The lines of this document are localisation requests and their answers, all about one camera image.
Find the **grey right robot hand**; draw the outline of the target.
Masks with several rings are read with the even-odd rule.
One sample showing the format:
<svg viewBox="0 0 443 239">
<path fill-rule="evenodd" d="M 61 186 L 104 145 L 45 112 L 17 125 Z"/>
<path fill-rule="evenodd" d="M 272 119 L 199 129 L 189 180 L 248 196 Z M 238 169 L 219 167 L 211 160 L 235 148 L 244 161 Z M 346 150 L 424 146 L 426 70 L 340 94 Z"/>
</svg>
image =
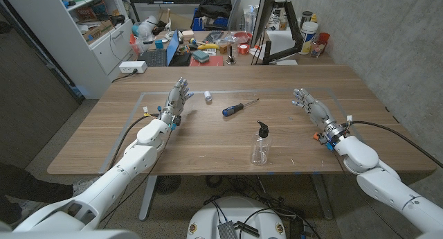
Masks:
<svg viewBox="0 0 443 239">
<path fill-rule="evenodd" d="M 345 128 L 336 123 L 336 119 L 326 105 L 315 99 L 305 89 L 294 89 L 293 94 L 297 100 L 293 100 L 292 103 L 301 107 L 308 114 L 313 124 L 323 131 L 323 134 L 319 137 L 320 143 L 329 143 L 334 147 L 340 141 L 340 138 L 345 135 Z"/>
</svg>

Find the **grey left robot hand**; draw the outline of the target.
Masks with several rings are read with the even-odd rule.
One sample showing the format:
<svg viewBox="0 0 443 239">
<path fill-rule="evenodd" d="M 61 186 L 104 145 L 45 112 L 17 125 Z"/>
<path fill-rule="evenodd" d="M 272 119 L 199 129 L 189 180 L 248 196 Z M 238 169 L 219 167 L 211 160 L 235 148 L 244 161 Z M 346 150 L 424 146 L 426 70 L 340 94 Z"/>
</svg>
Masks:
<svg viewBox="0 0 443 239">
<path fill-rule="evenodd" d="M 193 92 L 188 92 L 188 82 L 186 79 L 180 78 L 179 81 L 169 92 L 168 98 L 165 102 L 163 111 L 160 113 L 159 119 L 168 125 L 181 124 L 181 112 L 183 107 L 190 97 L 194 95 Z"/>
</svg>

